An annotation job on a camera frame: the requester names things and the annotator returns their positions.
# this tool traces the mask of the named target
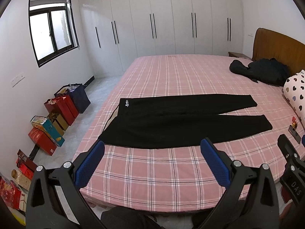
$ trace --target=window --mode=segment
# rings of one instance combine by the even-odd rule
[[[39,67],[78,47],[71,0],[29,0],[29,23]]]

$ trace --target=black jacket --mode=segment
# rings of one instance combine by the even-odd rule
[[[260,59],[252,62],[248,67],[239,60],[233,60],[230,71],[250,78],[252,81],[261,81],[267,84],[284,86],[286,79],[290,77],[288,66],[276,59]]]

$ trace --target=window frame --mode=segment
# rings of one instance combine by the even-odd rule
[[[32,46],[33,46],[33,51],[35,54],[35,58],[38,64],[38,67],[41,67],[43,65],[45,65],[46,63],[50,62],[51,60],[57,58],[58,56],[69,52],[75,48],[79,47],[78,44],[78,39],[77,39],[77,34],[76,34],[76,30],[75,30],[75,25],[74,25],[74,18],[73,18],[73,12],[72,12],[72,3],[71,0],[69,0],[68,2],[70,4],[70,14],[71,14],[71,18],[69,18],[69,12],[68,12],[68,5],[67,3],[65,4],[65,6],[56,6],[56,7],[46,7],[46,8],[39,8],[39,9],[35,9],[35,10],[30,10],[30,0],[29,0],[29,5],[28,5],[28,13],[29,13],[29,28],[30,28],[30,36],[31,36],[31,41],[32,41]],[[67,25],[68,25],[68,33],[69,33],[69,37],[70,37],[70,41],[71,44],[63,47],[61,49],[57,49],[57,44],[56,44],[56,40],[55,40],[55,35],[54,35],[54,30],[53,30],[53,24],[52,24],[52,16],[51,16],[51,12],[52,11],[65,11],[66,13],[66,19],[67,19]],[[48,22],[49,22],[49,30],[50,30],[50,36],[51,36],[51,41],[52,41],[52,45],[54,48],[54,52],[43,57],[42,59],[37,59],[37,55],[36,55],[36,50],[34,47],[34,42],[33,42],[33,37],[32,37],[32,29],[31,29],[31,21],[30,21],[30,17],[33,15],[39,15],[39,14],[47,14],[48,15]],[[76,40],[76,46],[74,45],[74,38],[73,38],[73,34],[72,34],[72,28],[71,28],[71,23],[70,23],[70,19],[72,21],[72,27],[74,29],[74,36],[75,36],[75,40]]]

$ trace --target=teal gift box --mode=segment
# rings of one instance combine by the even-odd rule
[[[43,131],[56,146],[61,147],[65,142],[64,138],[59,134],[52,122],[47,117],[34,116],[31,119],[31,123],[33,127]]]

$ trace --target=heart-patterned pillow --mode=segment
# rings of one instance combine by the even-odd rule
[[[305,71],[288,78],[283,88],[284,96],[305,126]]]

